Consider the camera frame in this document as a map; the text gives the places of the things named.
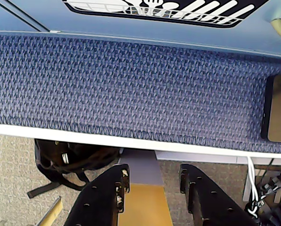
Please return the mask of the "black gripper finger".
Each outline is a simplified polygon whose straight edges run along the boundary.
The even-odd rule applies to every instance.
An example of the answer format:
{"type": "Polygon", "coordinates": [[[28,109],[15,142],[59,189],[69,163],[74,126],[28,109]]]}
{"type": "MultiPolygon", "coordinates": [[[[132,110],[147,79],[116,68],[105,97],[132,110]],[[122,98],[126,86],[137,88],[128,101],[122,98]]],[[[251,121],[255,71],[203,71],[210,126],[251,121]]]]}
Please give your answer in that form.
{"type": "Polygon", "coordinates": [[[66,226],[116,226],[130,191],[128,164],[117,164],[91,181],[78,195],[66,226]]]}
{"type": "Polygon", "coordinates": [[[195,226],[255,226],[256,222],[209,176],[194,165],[180,165],[180,192],[195,226]]]}

